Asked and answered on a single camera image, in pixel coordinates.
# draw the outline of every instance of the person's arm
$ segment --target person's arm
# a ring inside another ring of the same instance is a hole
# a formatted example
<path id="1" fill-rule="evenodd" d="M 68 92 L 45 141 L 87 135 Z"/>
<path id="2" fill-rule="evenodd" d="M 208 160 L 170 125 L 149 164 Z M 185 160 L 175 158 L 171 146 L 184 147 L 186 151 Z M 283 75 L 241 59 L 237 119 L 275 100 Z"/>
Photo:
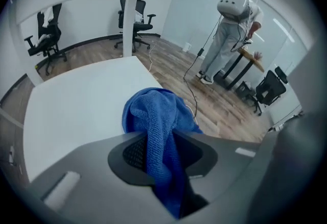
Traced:
<path id="1" fill-rule="evenodd" d="M 264 18 L 264 13 L 261 10 L 261 8 L 258 6 L 258 12 L 256 13 L 256 15 L 253 19 L 253 24 L 249 30 L 246 40 L 251 39 L 253 36 L 253 33 L 261 28 L 263 18 Z"/>

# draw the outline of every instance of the sleeve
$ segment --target sleeve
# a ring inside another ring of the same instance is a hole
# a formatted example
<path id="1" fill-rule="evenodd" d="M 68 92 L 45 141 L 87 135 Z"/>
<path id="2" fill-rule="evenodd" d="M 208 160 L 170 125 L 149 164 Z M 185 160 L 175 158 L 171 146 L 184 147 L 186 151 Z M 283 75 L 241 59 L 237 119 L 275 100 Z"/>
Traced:
<path id="1" fill-rule="evenodd" d="M 264 12 L 261 10 L 261 8 L 259 6 L 257 6 L 257 8 L 258 8 L 258 11 L 257 11 L 255 17 L 253 18 L 253 22 L 258 22 L 262 26 L 262 22 L 264 20 Z"/>

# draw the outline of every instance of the person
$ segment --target person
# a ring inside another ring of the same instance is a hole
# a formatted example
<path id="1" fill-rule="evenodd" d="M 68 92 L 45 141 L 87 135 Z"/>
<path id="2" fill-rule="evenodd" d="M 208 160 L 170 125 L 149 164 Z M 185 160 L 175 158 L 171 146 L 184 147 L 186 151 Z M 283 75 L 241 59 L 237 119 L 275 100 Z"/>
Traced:
<path id="1" fill-rule="evenodd" d="M 200 71 L 196 74 L 203 84 L 212 84 L 215 74 L 225 67 L 236 50 L 242 46 L 243 40 L 251 39 L 253 33 L 261 28 L 263 11 L 252 2 L 249 2 L 249 7 L 249 18 L 243 22 L 238 23 L 225 17 L 221 20 L 214 41 L 202 62 Z"/>

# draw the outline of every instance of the hand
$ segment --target hand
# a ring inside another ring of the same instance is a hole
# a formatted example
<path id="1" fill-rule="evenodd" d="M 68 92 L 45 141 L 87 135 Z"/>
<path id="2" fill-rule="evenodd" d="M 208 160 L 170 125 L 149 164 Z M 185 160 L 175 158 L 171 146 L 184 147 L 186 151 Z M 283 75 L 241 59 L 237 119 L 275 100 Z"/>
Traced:
<path id="1" fill-rule="evenodd" d="M 247 40 L 250 40 L 250 39 L 252 38 L 252 36 L 253 36 L 253 33 L 248 33 L 248 35 L 247 35 L 247 37 L 246 37 L 246 41 L 247 41 Z"/>

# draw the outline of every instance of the blue towel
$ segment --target blue towel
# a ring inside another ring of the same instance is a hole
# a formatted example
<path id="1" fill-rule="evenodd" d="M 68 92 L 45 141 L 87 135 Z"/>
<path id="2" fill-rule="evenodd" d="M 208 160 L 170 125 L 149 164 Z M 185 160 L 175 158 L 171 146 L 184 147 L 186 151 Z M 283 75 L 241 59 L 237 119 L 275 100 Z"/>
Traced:
<path id="1" fill-rule="evenodd" d="M 146 88 L 126 103 L 122 124 L 125 133 L 148 132 L 147 174 L 155 179 L 158 199 L 179 218 L 184 173 L 172 130 L 202 133 L 189 108 L 169 90 Z"/>

